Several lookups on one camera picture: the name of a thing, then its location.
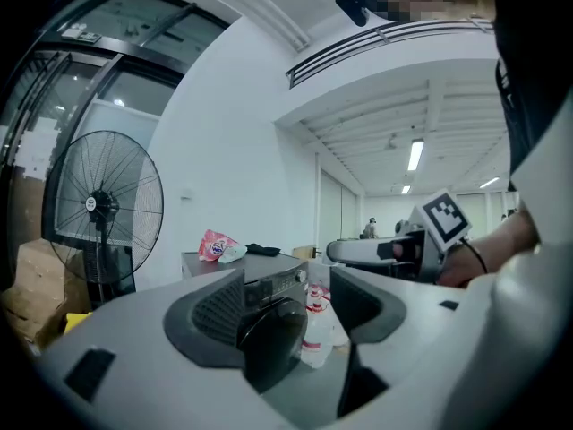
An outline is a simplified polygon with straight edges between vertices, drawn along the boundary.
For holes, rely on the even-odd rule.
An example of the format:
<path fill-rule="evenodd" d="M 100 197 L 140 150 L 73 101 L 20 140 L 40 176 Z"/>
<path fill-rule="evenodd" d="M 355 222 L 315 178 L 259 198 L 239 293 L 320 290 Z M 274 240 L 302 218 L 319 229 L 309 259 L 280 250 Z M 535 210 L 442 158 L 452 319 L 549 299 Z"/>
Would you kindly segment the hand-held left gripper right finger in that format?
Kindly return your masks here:
<path fill-rule="evenodd" d="M 337 417 L 402 383 L 450 323 L 463 292 L 331 267 L 331 306 L 350 342 Z"/>

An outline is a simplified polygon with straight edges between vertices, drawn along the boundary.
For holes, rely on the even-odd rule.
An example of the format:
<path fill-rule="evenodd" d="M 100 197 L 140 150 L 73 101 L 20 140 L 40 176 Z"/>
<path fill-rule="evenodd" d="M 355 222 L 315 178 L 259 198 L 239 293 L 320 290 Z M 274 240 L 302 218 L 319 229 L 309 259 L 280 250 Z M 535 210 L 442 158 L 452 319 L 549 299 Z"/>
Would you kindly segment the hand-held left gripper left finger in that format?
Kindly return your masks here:
<path fill-rule="evenodd" d="M 39 358 L 94 429 L 288 429 L 264 393 L 292 370 L 302 301 L 258 304 L 261 282 L 218 271 L 103 305 Z"/>

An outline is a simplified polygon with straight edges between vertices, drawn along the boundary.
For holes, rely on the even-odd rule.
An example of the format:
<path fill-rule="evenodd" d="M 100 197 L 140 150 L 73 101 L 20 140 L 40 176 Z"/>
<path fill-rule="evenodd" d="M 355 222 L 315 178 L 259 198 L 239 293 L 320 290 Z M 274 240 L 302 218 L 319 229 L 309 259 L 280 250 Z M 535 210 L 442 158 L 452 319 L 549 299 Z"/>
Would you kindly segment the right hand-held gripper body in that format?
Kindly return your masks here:
<path fill-rule="evenodd" d="M 407 220 L 397 225 L 393 245 L 400 245 L 397 275 L 434 284 L 451 249 L 465 238 L 471 223 L 455 197 L 446 189 L 416 204 Z"/>

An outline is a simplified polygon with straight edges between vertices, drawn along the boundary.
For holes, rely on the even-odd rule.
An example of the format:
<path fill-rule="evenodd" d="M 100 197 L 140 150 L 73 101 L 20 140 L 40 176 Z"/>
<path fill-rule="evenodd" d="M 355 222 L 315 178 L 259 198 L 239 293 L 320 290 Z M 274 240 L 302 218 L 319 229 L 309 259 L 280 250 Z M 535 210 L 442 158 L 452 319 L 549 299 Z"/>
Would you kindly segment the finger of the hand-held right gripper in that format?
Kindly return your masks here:
<path fill-rule="evenodd" d="M 391 238 L 333 241 L 326 255 L 332 262 L 347 265 L 381 267 L 396 261 Z"/>

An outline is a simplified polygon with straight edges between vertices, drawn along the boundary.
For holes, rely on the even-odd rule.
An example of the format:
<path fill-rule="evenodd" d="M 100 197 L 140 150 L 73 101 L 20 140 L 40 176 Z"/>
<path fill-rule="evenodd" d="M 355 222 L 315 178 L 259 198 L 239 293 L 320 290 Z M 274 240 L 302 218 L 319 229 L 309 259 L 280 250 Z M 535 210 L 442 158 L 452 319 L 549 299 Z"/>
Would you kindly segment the person's right hand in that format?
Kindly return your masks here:
<path fill-rule="evenodd" d="M 469 282 L 488 273 L 480 253 L 467 241 L 452 247 L 446 256 L 437 283 L 452 288 L 465 288 Z"/>

